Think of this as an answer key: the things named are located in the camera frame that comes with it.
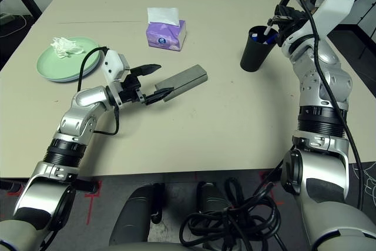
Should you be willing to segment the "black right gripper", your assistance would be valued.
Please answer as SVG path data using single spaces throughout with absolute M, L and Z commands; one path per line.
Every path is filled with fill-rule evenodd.
M 308 21 L 307 15 L 304 11 L 295 10 L 293 7 L 282 4 L 276 5 L 274 15 L 292 18 L 292 20 L 287 24 L 284 24 L 283 27 L 279 27 L 276 39 L 278 46 L 282 46 L 286 39 L 290 37 L 291 32 L 299 30 Z

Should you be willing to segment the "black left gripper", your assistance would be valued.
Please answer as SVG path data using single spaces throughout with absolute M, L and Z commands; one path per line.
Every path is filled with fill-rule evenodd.
M 149 75 L 157 71 L 160 68 L 161 66 L 158 64 L 147 64 L 147 65 L 141 65 L 141 66 L 132 68 L 130 70 L 131 75 L 127 75 L 125 77 L 125 80 L 120 83 L 120 87 L 121 87 L 121 91 L 119 92 L 120 100 L 123 103 L 126 103 L 126 102 L 143 103 L 145 101 L 146 105 L 150 105 L 160 100 L 163 100 L 167 95 L 173 92 L 173 88 L 162 88 L 162 89 L 156 90 L 153 94 L 145 97 L 144 94 L 142 94 L 140 90 L 141 88 L 140 81 L 138 80 L 137 76 L 133 76 L 133 75 Z

